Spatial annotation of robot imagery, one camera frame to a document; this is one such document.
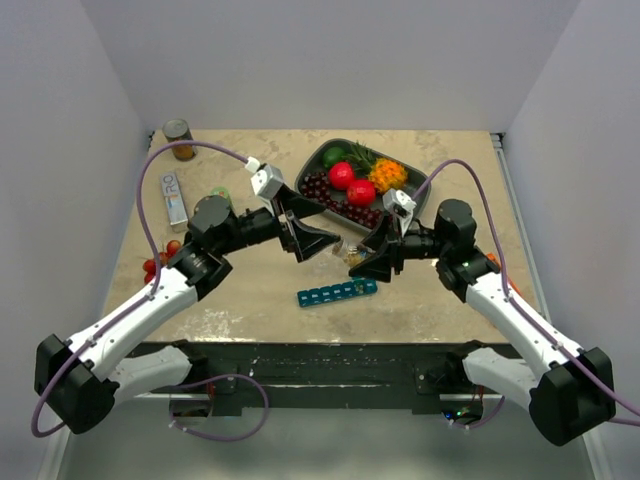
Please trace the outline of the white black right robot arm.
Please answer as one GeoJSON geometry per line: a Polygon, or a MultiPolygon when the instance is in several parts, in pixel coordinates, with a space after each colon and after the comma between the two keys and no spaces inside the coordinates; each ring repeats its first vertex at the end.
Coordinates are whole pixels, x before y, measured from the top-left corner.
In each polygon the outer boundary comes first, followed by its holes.
{"type": "Polygon", "coordinates": [[[384,214],[363,241],[370,254],[351,275],[388,282],[405,261],[433,259],[442,285],[489,320],[519,355],[508,359],[469,343],[445,369],[452,390],[466,393],[480,385],[497,392],[526,410],[556,446],[613,419],[610,358],[563,335],[510,287],[503,268],[477,247],[477,224],[466,202],[443,201],[432,228],[412,227],[415,204],[401,191],[391,191],[383,204],[384,214]]]}

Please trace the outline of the teal weekly pill organizer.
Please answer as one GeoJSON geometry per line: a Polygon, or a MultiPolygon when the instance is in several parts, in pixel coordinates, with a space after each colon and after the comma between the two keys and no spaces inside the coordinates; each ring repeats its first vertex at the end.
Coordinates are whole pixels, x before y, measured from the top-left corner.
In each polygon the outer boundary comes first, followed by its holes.
{"type": "Polygon", "coordinates": [[[301,290],[297,292],[296,297],[300,308],[309,308],[370,296],[377,292],[378,285],[375,280],[355,278],[343,283],[301,290]]]}

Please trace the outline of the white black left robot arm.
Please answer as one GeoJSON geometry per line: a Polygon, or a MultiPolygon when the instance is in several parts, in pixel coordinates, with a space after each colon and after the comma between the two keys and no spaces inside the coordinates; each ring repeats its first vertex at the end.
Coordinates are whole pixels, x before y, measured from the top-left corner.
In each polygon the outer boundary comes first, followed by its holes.
{"type": "Polygon", "coordinates": [[[304,224],[324,206],[282,186],[266,207],[238,215],[219,195],[202,198],[183,246],[157,268],[149,284],[110,315],[66,340],[50,335],[36,349],[37,405],[48,406],[62,426],[82,434],[120,401],[164,386],[200,390],[203,360],[184,346],[138,359],[130,352],[167,320],[216,289],[232,267],[226,255],[272,239],[304,262],[339,241],[339,235],[304,224]]]}

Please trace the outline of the clear pill bottle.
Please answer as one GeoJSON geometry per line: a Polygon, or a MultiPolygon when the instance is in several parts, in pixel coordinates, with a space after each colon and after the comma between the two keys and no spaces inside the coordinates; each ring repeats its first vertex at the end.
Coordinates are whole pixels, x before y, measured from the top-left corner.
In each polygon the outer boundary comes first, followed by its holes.
{"type": "Polygon", "coordinates": [[[350,243],[347,240],[341,240],[334,244],[331,253],[341,259],[349,268],[361,264],[372,254],[367,247],[350,243]]]}

